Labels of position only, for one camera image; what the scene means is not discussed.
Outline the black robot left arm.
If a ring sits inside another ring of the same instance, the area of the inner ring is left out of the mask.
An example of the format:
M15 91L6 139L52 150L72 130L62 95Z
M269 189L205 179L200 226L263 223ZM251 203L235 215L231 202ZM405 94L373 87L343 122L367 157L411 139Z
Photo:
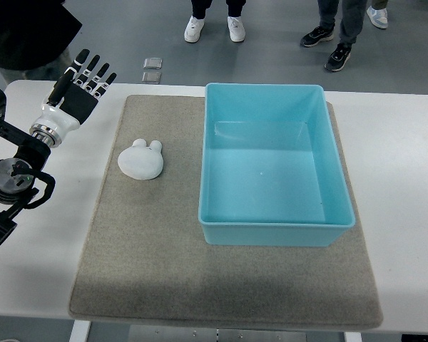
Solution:
M5 121L6 95L0 90L0 138L17 147L12 157L0 159L0 246L17 226L14 218L24 209L35 209L48 201L55 179L42 171L51 153L42 141Z

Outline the black white robot left hand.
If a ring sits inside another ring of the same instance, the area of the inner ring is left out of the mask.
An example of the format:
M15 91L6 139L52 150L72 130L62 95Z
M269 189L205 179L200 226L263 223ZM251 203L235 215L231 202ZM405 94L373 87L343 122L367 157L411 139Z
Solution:
M29 130L32 137L50 148L58 147L69 132L85 123L116 79L115 73L107 74L108 63L95 71L100 56L89 58L89 54L83 49L56 81L42 103L41 116Z

